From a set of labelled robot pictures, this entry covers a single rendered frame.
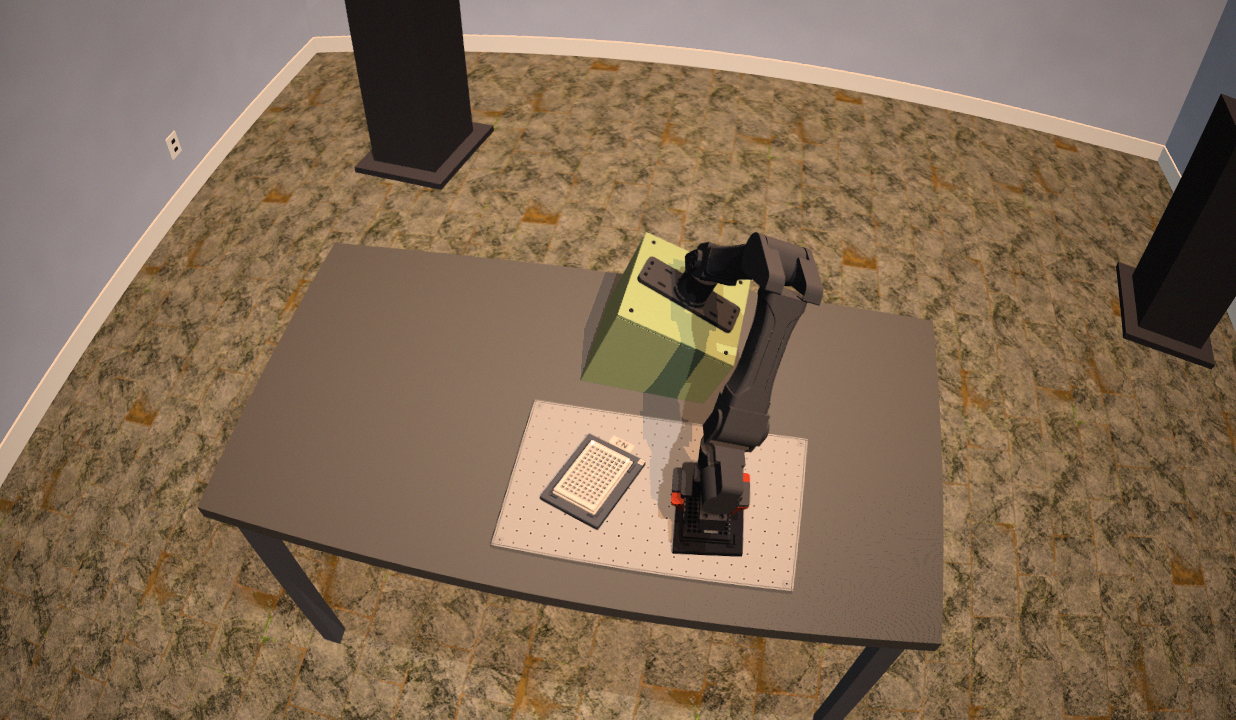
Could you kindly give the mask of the cream label marked n2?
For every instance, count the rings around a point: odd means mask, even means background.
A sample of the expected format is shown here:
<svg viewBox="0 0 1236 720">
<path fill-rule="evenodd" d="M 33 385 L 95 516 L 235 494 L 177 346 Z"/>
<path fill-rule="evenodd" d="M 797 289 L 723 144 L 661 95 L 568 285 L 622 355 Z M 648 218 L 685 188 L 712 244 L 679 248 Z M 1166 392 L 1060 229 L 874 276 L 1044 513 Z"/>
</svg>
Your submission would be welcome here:
<svg viewBox="0 0 1236 720">
<path fill-rule="evenodd" d="M 625 442 L 624 438 L 618 438 L 616 436 L 613 436 L 611 438 L 609 443 L 616 445 L 617 447 L 623 448 L 627 452 L 630 452 L 630 454 L 632 454 L 632 450 L 635 448 L 635 445 L 630 445 L 630 443 Z"/>
</svg>

